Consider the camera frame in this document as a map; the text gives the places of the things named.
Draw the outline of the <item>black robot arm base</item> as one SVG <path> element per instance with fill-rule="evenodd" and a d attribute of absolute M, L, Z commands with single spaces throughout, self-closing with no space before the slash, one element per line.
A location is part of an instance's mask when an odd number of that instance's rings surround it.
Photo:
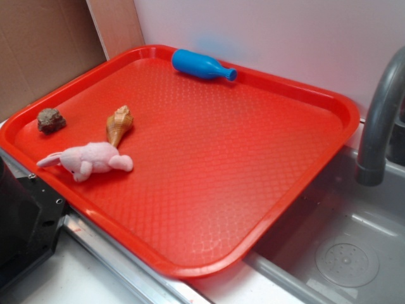
<path fill-rule="evenodd" d="M 1 291 L 50 258 L 66 200 L 40 177 L 15 177 L 1 160 Z"/>

